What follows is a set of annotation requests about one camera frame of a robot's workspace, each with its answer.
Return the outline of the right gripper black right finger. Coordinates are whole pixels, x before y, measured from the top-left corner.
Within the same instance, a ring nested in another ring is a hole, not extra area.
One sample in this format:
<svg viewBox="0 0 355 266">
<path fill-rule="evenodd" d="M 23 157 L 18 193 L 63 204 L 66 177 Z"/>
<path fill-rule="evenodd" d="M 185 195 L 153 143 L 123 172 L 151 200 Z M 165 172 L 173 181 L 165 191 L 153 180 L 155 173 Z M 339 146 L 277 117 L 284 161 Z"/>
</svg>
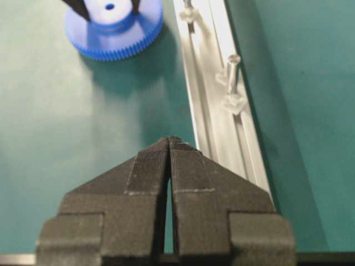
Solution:
<svg viewBox="0 0 355 266">
<path fill-rule="evenodd" d="M 292 227 L 266 191 L 177 137 L 169 149 L 182 265 L 295 265 Z"/>
</svg>

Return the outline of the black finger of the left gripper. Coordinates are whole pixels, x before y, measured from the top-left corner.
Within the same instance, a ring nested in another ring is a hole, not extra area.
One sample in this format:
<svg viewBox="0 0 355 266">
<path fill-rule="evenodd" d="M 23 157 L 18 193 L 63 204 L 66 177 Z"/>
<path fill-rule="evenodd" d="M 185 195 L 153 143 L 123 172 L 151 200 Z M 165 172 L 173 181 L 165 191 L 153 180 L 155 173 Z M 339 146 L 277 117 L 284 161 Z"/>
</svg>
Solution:
<svg viewBox="0 0 355 266">
<path fill-rule="evenodd" d="M 140 0 L 131 0 L 133 6 L 133 14 L 137 15 L 139 13 Z"/>
<path fill-rule="evenodd" d="M 76 14 L 90 22 L 90 16 L 84 0 L 63 0 Z"/>
</svg>

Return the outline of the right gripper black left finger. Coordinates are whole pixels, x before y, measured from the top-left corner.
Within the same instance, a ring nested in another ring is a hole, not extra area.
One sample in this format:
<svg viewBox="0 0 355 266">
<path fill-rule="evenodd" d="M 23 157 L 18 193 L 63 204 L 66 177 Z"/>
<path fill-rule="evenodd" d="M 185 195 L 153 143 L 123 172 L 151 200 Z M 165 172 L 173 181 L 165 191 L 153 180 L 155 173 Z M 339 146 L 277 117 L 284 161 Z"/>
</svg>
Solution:
<svg viewBox="0 0 355 266">
<path fill-rule="evenodd" d="M 153 265 L 164 247 L 169 140 L 68 192 L 37 244 L 38 265 Z"/>
</svg>

